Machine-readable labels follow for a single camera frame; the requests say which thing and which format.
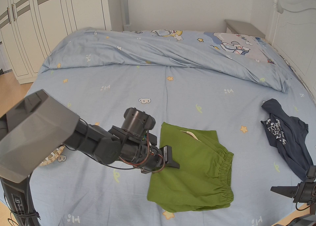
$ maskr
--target bedside table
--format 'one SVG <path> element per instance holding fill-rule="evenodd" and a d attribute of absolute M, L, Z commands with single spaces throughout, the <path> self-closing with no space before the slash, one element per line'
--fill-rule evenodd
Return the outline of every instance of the bedside table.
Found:
<path fill-rule="evenodd" d="M 265 38 L 265 35 L 259 31 L 256 27 L 254 27 L 251 23 L 235 21 L 225 19 L 226 22 L 226 33 L 233 33 L 233 34 L 244 34 L 248 36 L 255 36 L 260 38 Z"/>

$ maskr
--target wooden floor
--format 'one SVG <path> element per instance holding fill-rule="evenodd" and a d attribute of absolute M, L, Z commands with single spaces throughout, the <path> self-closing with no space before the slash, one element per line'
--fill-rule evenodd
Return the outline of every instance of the wooden floor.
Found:
<path fill-rule="evenodd" d="M 30 89 L 32 83 L 20 85 L 15 79 L 13 72 L 0 75 L 0 117 L 5 114 L 10 108 L 12 108 L 16 103 L 18 103 L 28 90 Z M 299 217 L 309 213 L 309 209 L 304 211 L 295 211 L 291 215 L 287 216 L 278 223 L 281 225 L 287 225 L 295 217 Z M 0 225 L 9 226 L 7 218 L 10 218 L 9 209 L 0 202 Z"/>

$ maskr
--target white headboard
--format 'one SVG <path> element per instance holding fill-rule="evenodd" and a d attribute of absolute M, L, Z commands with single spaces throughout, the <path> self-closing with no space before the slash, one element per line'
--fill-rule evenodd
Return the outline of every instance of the white headboard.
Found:
<path fill-rule="evenodd" d="M 316 0 L 273 0 L 266 40 L 292 66 L 316 103 Z"/>

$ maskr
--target light blue bed sheet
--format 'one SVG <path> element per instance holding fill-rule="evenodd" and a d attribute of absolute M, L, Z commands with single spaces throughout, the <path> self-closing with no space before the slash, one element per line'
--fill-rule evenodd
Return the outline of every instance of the light blue bed sheet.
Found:
<path fill-rule="evenodd" d="M 235 198 L 229 208 L 169 214 L 147 201 L 149 174 L 113 170 L 65 149 L 65 161 L 38 167 L 31 178 L 34 206 L 43 226 L 265 226 L 295 210 L 292 199 L 270 191 L 271 186 L 297 185 L 300 179 L 269 145 L 260 123 L 268 113 L 261 105 L 275 98 L 288 115 L 309 124 L 306 145 L 314 162 L 316 107 L 268 44 L 251 40 L 252 48 L 257 45 L 275 64 L 262 64 L 262 57 L 256 62 L 246 53 L 231 52 L 232 59 L 227 58 L 229 51 L 223 49 L 230 47 L 214 42 L 210 33 L 169 31 L 170 36 L 163 37 L 161 31 L 86 31 L 96 39 L 82 39 L 82 32 L 68 36 L 46 59 L 28 94 L 43 88 L 88 123 L 99 123 L 107 130 L 112 125 L 121 126 L 124 111 L 136 107 L 156 119 L 152 133 L 158 140 L 164 121 L 216 130 L 219 142 L 235 154 L 231 184 Z M 99 41 L 110 43 L 99 46 Z M 142 98 L 150 102 L 143 104 Z M 243 133 L 241 126 L 248 131 Z M 121 162 L 113 165 L 128 168 Z"/>

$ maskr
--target folded green clothing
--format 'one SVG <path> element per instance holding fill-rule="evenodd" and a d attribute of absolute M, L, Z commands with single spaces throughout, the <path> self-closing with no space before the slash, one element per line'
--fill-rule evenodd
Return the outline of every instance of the folded green clothing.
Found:
<path fill-rule="evenodd" d="M 172 158 L 180 169 L 166 167 L 151 175 L 149 201 L 168 212 L 230 206 L 234 200 L 230 187 L 234 154 L 218 142 L 215 130 L 187 129 L 164 122 L 160 148 L 165 145 L 172 146 Z"/>

